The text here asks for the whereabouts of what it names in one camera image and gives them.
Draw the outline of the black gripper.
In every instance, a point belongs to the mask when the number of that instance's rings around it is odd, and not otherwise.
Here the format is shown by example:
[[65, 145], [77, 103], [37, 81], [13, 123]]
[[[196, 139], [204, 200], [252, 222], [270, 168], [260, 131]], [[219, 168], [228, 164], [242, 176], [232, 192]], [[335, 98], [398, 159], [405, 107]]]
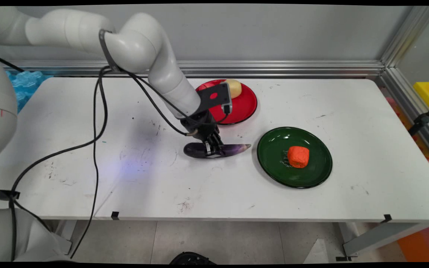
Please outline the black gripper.
[[218, 155], [225, 155], [218, 126], [209, 110], [193, 114], [188, 118], [181, 119], [180, 122], [189, 133], [197, 130], [193, 137], [204, 143], [206, 147], [205, 157], [213, 157], [213, 151]]

